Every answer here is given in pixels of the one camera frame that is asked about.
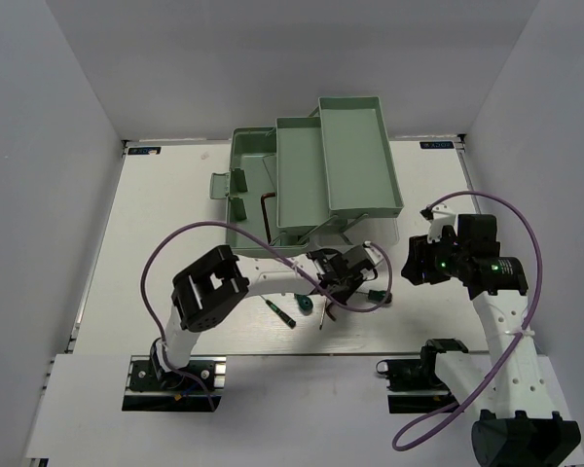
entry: tabletop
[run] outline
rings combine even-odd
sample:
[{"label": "tabletop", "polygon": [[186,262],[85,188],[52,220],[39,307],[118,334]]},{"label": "tabletop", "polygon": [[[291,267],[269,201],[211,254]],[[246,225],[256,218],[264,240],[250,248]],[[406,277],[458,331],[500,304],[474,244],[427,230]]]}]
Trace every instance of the tabletop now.
[{"label": "tabletop", "polygon": [[[305,316],[290,294],[271,296],[297,321],[294,330],[260,298],[246,299],[221,325],[200,336],[194,354],[404,354],[419,352],[432,338],[456,338],[472,351],[487,350],[480,321],[459,282],[414,287],[400,276],[408,238],[428,230],[420,210],[441,195],[467,189],[456,150],[424,150],[418,141],[390,144],[405,208],[395,225],[393,220],[365,221],[354,236],[387,249],[394,266],[392,304],[367,314],[335,309],[337,321],[327,320],[319,331],[319,297],[314,298],[313,312]],[[209,198],[209,182],[212,172],[228,170],[229,142],[167,145],[159,154],[126,158],[75,354],[147,354],[158,332],[139,294],[147,258],[175,229],[225,217],[225,201]],[[449,205],[458,213],[474,212],[470,197],[452,199]],[[208,249],[224,243],[224,238],[222,229],[210,227],[184,233],[153,264],[147,290],[163,322],[170,310],[172,277]],[[382,274],[371,284],[377,289],[385,283]],[[362,301],[359,296],[355,304],[363,306]]]}]

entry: green tray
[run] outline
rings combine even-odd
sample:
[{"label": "green tray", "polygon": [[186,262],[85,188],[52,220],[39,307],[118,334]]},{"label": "green tray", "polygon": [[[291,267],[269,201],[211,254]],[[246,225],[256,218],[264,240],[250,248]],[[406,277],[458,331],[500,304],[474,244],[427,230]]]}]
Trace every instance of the green tray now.
[{"label": "green tray", "polygon": [[277,225],[306,234],[329,220],[320,119],[276,119]]},{"label": "green tray", "polygon": [[318,111],[330,215],[397,217],[403,201],[379,98],[321,97]]},{"label": "green tray", "polygon": [[[276,186],[276,130],[273,127],[238,128],[232,138],[230,171],[213,173],[210,180],[210,197],[226,199],[226,221],[260,237],[264,241],[266,229],[262,214],[261,197],[277,192]],[[275,249],[284,256],[296,256],[309,248],[309,241],[297,244],[299,237],[281,234],[276,224],[276,198],[265,200],[271,236]],[[248,238],[227,230],[225,241],[243,256],[270,258]]]}]

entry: wall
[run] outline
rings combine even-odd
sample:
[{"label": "wall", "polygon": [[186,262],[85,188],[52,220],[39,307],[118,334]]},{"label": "wall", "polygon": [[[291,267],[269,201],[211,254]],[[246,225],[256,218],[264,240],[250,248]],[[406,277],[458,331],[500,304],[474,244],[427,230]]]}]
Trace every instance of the wall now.
[{"label": "wall", "polygon": [[69,337],[121,143],[42,0],[0,0],[0,467]]},{"label": "wall", "polygon": [[375,94],[390,134],[471,127],[536,0],[48,0],[124,139],[229,138]]},{"label": "wall", "polygon": [[[466,139],[474,185],[505,196],[538,233],[545,273],[536,339],[584,439],[584,2],[541,2]],[[504,252],[532,248],[495,206]]]}]

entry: white table surface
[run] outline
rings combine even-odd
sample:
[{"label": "white table surface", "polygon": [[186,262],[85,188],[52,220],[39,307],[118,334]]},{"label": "white table surface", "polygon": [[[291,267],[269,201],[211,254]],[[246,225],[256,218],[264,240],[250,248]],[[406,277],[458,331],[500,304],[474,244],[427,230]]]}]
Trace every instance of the white table surface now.
[{"label": "white table surface", "polygon": [[[128,356],[59,355],[26,455],[51,467],[476,467],[465,416],[417,449],[391,448],[416,415],[388,412],[380,358],[234,356],[216,413],[152,413],[121,412]],[[486,355],[474,363],[484,372],[491,365]],[[549,359],[539,366],[571,419]],[[564,465],[583,463],[578,448]]]},{"label": "white table surface", "polygon": [[[487,350],[480,321],[459,282],[414,287],[400,277],[409,236],[428,230],[419,211],[441,195],[467,188],[456,151],[422,150],[415,141],[394,141],[391,150],[405,202],[397,220],[400,241],[389,247],[395,269],[392,305],[370,314],[336,310],[338,321],[327,319],[318,331],[319,300],[314,300],[314,312],[305,317],[289,294],[274,296],[297,321],[290,330],[259,298],[251,298],[220,326],[202,334],[195,354],[402,354],[419,352],[430,338],[457,338],[472,351]],[[200,220],[224,219],[224,201],[209,199],[209,182],[212,172],[227,171],[229,159],[228,142],[163,146],[158,155],[127,156],[75,354],[148,353],[157,329],[139,295],[142,268],[151,251],[175,229]],[[455,212],[474,212],[469,197],[451,200],[449,205]],[[171,278],[223,243],[224,237],[222,229],[190,231],[159,256],[147,289],[163,322],[170,308]],[[375,288],[381,283],[371,285]]]}]

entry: black label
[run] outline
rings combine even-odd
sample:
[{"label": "black label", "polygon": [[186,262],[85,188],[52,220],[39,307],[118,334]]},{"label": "black label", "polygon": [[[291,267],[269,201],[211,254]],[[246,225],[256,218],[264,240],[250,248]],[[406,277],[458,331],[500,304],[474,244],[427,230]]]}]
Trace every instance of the black label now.
[{"label": "black label", "polygon": [[131,156],[133,154],[159,154],[161,147],[157,148],[129,148],[128,154]]},{"label": "black label", "polygon": [[455,143],[452,141],[421,141],[422,149],[454,149]]}]

